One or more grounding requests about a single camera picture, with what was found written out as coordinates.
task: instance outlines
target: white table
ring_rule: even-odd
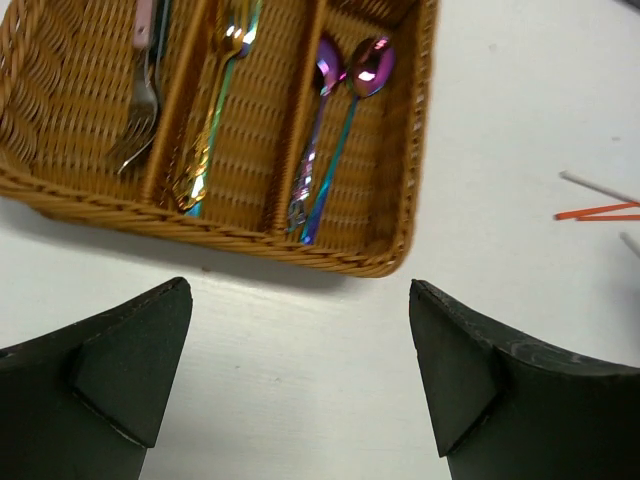
[[[191,330],[143,479],[449,478],[409,330],[412,277],[640,366],[640,261],[618,239],[640,240],[640,224],[552,221],[609,203],[561,170],[638,187],[640,15],[614,0],[442,3],[418,228],[389,278],[69,226],[0,201],[2,345],[190,281]]]

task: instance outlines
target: fork handle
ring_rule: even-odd
[[[138,0],[133,29],[133,46],[139,50],[151,47],[154,0]]]

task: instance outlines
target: teaspoon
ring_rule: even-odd
[[[316,158],[316,145],[320,127],[322,126],[324,110],[329,96],[346,76],[344,61],[338,45],[328,34],[322,35],[316,53],[316,76],[314,80],[315,87],[320,94],[320,103],[318,104],[316,119],[313,122],[311,138],[302,155],[302,160],[293,182],[288,215],[289,232],[295,231],[298,227],[304,225],[307,220],[304,202],[311,194],[313,163]]]
[[[353,52],[347,68],[347,84],[353,92],[353,101],[351,102],[338,147],[329,165],[329,171],[302,231],[300,241],[305,245],[313,245],[318,235],[322,213],[329,197],[340,156],[349,137],[358,101],[375,95],[385,86],[391,76],[395,61],[395,50],[387,37],[368,38],[360,43]]]

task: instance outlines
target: wicker basket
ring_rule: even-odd
[[[173,0],[158,137],[143,167],[118,176],[104,154],[127,119],[135,0],[14,0],[0,39],[0,194],[68,222],[360,277],[390,274],[413,232],[437,0],[265,0],[195,219],[176,212],[167,185],[205,115],[201,79],[215,63],[206,13],[217,1]],[[388,34],[398,63],[389,85],[360,103],[317,244],[304,246],[286,233],[287,203],[317,101],[310,86],[323,30],[346,53]],[[350,101],[345,87],[329,101],[316,178]]]

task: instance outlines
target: spoon bowl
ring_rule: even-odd
[[[358,98],[375,95],[389,81],[395,63],[396,52],[387,37],[369,38],[353,52],[347,84]]]
[[[316,53],[315,87],[320,95],[329,95],[346,78],[344,59],[333,37],[325,33],[320,37]]]
[[[244,58],[249,55],[251,48],[253,47],[254,42],[256,41],[256,35],[258,34],[258,21],[260,20],[260,13],[262,11],[262,0],[253,3],[250,7],[249,15],[249,25],[247,27],[246,33],[242,32],[242,29],[239,31],[236,30],[233,33],[232,41],[234,45],[234,50],[238,52],[235,58]],[[227,37],[230,36],[229,30],[227,30]]]

